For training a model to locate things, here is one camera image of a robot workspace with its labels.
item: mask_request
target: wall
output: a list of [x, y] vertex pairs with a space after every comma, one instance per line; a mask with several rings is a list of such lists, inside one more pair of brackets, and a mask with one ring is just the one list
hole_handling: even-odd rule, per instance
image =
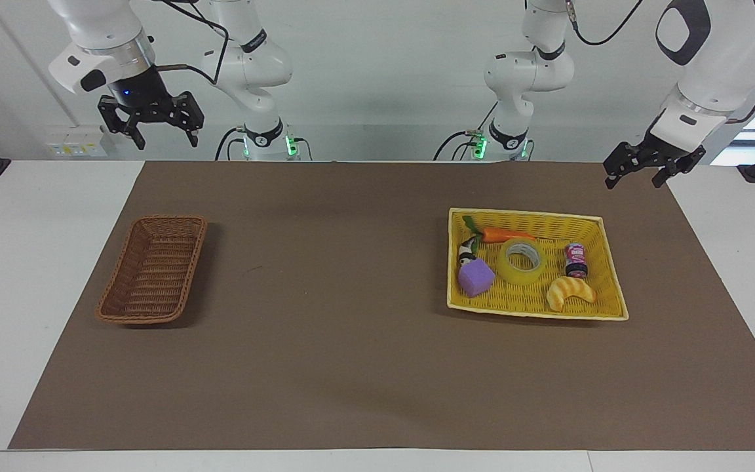
[[[620, 140], [636, 141], [680, 75], [654, 43], [667, 2], [646, 2], [626, 29], [600, 48], [568, 35], [573, 83], [534, 95], [534, 159], [602, 161]], [[156, 38], [159, 63], [196, 64], [219, 38], [164, 4], [132, 0]], [[585, 36], [602, 38], [633, 0], [579, 2]], [[204, 12], [208, 6], [201, 4]], [[474, 128], [494, 102], [482, 72], [490, 54], [528, 49], [518, 0], [259, 0], [270, 37], [294, 58], [290, 84], [272, 92], [282, 116], [311, 141], [317, 159], [429, 159], [449, 132]], [[97, 125], [97, 94], [74, 96], [46, 65], [68, 44], [45, 0], [0, 0], [0, 153], [48, 159], [51, 125]], [[147, 149], [116, 138], [116, 159], [210, 159], [219, 137], [242, 122], [225, 96], [185, 71], [165, 74], [174, 94], [192, 90], [206, 114], [201, 146], [165, 125], [144, 126]], [[737, 129], [713, 137], [710, 156]]]

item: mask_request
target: purple can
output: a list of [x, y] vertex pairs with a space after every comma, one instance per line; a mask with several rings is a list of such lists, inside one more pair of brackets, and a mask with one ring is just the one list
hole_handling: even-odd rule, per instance
[[587, 261], [585, 260], [585, 247], [581, 243], [572, 243], [564, 248], [564, 257], [567, 266], [564, 271], [569, 277], [584, 279], [587, 277]]

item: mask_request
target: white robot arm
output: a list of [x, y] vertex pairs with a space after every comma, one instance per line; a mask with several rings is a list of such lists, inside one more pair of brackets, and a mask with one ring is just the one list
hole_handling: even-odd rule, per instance
[[[293, 62], [261, 27], [254, 0], [210, 0], [215, 23], [229, 32], [230, 42], [215, 87], [227, 93], [243, 112], [246, 156], [251, 161], [287, 161], [297, 149], [288, 135], [272, 95], [262, 87], [286, 84]], [[218, 66], [218, 55], [206, 52], [203, 69]]]
[[[72, 43], [48, 70], [63, 87], [87, 93], [108, 86], [98, 102], [110, 132], [122, 132], [144, 149], [138, 123], [168, 123], [197, 146], [203, 113], [190, 92], [171, 96], [156, 70], [150, 39], [129, 0], [48, 0], [63, 18]], [[118, 117], [117, 110], [128, 116]]]
[[608, 188], [644, 167], [660, 168], [653, 179], [658, 187], [690, 172], [711, 132], [744, 121], [728, 117], [755, 89], [755, 0], [673, 0], [660, 18], [657, 40], [684, 74], [642, 143], [620, 143], [605, 159]]
[[533, 50], [497, 54], [489, 60], [485, 82], [497, 94], [497, 109], [485, 131], [486, 159], [521, 156], [534, 112], [524, 93], [560, 90], [573, 79], [573, 60], [564, 50], [568, 25], [566, 0], [528, 0], [522, 32]]

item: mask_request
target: purple block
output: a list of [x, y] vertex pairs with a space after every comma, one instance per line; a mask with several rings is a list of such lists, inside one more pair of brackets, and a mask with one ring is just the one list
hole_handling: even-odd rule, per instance
[[474, 298], [494, 285], [494, 271], [482, 259], [471, 260], [459, 268], [459, 285]]

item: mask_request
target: toy croissant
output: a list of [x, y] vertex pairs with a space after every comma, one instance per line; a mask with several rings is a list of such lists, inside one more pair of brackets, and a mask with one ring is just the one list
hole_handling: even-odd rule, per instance
[[578, 296], [585, 302], [596, 302], [596, 292], [587, 282], [575, 277], [559, 277], [555, 279], [546, 292], [546, 301], [552, 311], [564, 310], [564, 300], [570, 296]]

